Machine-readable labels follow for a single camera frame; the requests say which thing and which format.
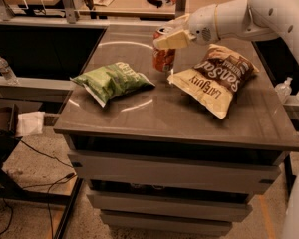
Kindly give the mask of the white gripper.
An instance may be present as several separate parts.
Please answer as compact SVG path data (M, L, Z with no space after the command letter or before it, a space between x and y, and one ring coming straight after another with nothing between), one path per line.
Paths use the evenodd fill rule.
M173 28L185 28L188 22L187 30L178 30L162 34L156 31L153 34L153 45L160 49L180 49L187 47L193 40L199 45L208 45L219 40L216 30L215 16L216 5L212 4L199 8L189 14L184 14L172 20L170 25Z

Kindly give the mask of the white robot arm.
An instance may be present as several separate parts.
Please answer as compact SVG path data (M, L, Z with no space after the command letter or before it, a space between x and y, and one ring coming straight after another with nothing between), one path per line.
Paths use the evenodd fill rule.
M233 0L201 7L166 23L153 40L160 50L179 49L225 38L246 41L283 39L299 65L299 0Z

